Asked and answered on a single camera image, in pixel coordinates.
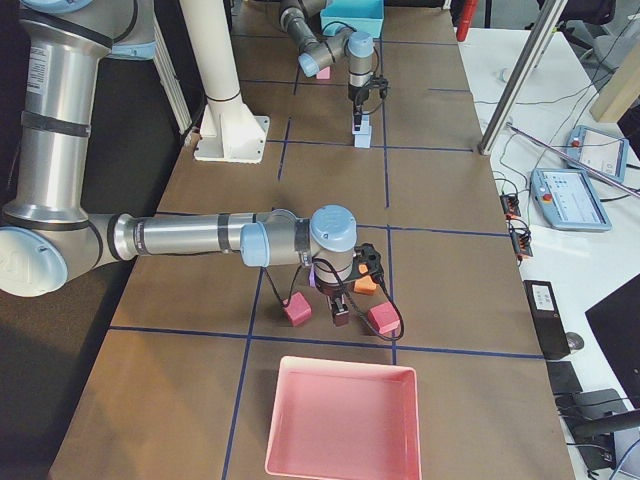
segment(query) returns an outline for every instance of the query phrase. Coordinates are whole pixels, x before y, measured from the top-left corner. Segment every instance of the blue tray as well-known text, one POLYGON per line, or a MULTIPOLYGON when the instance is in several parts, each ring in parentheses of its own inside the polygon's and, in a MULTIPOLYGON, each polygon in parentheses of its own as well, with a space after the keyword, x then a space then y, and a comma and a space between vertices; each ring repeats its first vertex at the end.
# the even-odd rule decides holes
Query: blue tray
POLYGON ((320 12, 320 22, 325 35, 333 36, 346 23, 358 31, 380 38, 384 21, 383 0, 333 0, 320 12))

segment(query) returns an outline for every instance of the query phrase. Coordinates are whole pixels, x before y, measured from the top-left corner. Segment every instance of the white cable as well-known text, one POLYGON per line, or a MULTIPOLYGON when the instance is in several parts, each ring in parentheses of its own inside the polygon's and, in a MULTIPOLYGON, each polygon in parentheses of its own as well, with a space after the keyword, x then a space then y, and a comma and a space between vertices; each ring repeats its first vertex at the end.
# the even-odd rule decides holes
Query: white cable
POLYGON ((611 474, 611 476, 609 477, 609 480, 613 480, 613 477, 615 477, 618 473, 620 473, 620 470, 622 469, 622 464, 625 462, 625 460, 631 455, 631 452, 633 452, 633 450, 640 445, 640 438, 638 440, 635 441, 635 443, 633 445, 631 445, 626 452, 624 452, 624 455, 622 456, 622 458, 620 459, 620 461, 618 462, 618 465, 616 466, 616 469, 613 471, 613 473, 611 474))

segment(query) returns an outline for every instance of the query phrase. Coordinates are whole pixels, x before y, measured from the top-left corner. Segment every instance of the robotic arm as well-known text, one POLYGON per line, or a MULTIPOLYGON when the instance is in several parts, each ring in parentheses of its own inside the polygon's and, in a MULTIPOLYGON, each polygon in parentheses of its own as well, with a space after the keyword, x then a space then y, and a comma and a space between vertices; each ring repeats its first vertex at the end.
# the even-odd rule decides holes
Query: robotic arm
POLYGON ((363 276, 360 264, 383 282, 380 256, 370 245, 356 246, 356 220, 337 205, 310 219, 286 210, 154 218, 87 214, 80 196, 98 62, 107 55, 153 56, 153 0, 22 3, 20 21, 32 46, 18 193, 2 211, 7 226, 0 228, 0 289, 33 297, 139 255, 240 252, 248 266, 312 267, 338 318, 347 312, 346 285, 363 276))
POLYGON ((320 70, 349 59, 349 100, 353 103, 354 133, 362 127, 364 102, 371 90, 378 89, 380 98, 387 96, 388 81, 377 76, 372 67, 375 53, 373 37, 354 30, 347 24, 339 24, 336 34, 320 41, 309 28, 309 18, 327 7, 330 0, 282 0, 280 2, 280 27, 296 43, 300 56, 298 63, 307 77, 320 70))

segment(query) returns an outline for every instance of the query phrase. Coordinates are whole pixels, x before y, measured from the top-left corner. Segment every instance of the brown table surface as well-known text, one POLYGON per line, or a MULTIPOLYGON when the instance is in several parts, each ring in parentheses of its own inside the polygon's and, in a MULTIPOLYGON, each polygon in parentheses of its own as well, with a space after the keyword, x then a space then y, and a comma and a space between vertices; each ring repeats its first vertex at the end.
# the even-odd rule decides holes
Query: brown table surface
MULTIPOLYGON (((304 78, 277 5, 237 3, 243 97, 272 122, 264 160, 200 163, 184 149, 158 213, 344 205, 359 242, 383 253, 406 337, 384 344, 356 318, 333 327, 302 278, 314 316, 293 328, 235 255, 141 258, 50 478, 275 478, 264 461, 285 355, 415 368, 425 479, 574 478, 489 159, 474 153, 449 13, 386 9, 377 45, 391 89, 372 148, 355 149, 346 65, 304 78)), ((282 290, 294 269, 272 269, 282 290)))

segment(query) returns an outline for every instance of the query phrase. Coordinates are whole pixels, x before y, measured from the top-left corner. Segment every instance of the plastic tray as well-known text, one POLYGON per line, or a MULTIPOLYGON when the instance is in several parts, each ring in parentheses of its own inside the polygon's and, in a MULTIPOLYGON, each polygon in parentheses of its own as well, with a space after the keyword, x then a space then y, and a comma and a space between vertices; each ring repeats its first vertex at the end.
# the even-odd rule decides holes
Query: plastic tray
POLYGON ((333 0, 320 11, 320 23, 325 35, 335 35, 344 22, 356 30, 379 38, 384 22, 384 0, 333 0))
POLYGON ((265 469, 320 480, 420 480, 415 370, 284 357, 265 469))

